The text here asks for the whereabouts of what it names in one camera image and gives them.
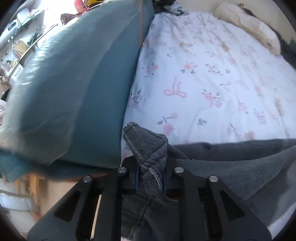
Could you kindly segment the dark grey pants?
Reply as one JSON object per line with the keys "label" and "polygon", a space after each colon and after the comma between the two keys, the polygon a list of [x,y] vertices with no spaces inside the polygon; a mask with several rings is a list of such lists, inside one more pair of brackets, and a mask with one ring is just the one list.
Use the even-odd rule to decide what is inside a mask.
{"label": "dark grey pants", "polygon": [[176,240],[177,201],[161,193],[169,156],[199,177],[223,181],[276,237],[295,214],[295,140],[172,146],[163,134],[128,123],[123,138],[139,163],[144,191],[122,200],[121,236]]}

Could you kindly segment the teal mattress pad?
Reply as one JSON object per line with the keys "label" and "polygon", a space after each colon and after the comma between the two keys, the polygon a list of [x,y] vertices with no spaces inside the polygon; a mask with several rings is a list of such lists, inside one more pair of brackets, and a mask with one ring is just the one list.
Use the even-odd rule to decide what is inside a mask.
{"label": "teal mattress pad", "polygon": [[1,173],[72,179],[118,168],[151,1],[109,1],[54,33],[8,94]]}

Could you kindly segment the white floral bed sheet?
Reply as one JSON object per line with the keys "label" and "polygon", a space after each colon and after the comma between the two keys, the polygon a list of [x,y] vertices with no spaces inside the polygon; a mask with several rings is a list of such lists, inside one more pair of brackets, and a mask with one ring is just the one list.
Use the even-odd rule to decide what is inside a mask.
{"label": "white floral bed sheet", "polygon": [[[140,52],[128,123],[172,146],[295,140],[295,69],[212,14],[160,13]],[[121,153],[133,155],[123,131]]]}

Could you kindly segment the cream fleece pillow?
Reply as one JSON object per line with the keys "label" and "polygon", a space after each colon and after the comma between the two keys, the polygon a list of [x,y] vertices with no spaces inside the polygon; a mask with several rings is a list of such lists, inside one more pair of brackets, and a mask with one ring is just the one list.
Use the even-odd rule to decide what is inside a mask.
{"label": "cream fleece pillow", "polygon": [[281,44],[276,32],[264,21],[251,16],[238,5],[223,1],[215,9],[214,16],[242,28],[273,54],[281,55]]}

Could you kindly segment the black garment on bed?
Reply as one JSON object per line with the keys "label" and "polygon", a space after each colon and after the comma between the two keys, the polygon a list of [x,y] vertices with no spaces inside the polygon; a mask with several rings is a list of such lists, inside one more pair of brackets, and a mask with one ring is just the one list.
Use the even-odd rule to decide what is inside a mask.
{"label": "black garment on bed", "polygon": [[157,1],[153,0],[152,3],[154,6],[155,13],[168,12],[175,16],[189,14],[189,12],[186,9],[184,9],[175,0],[157,0]]}

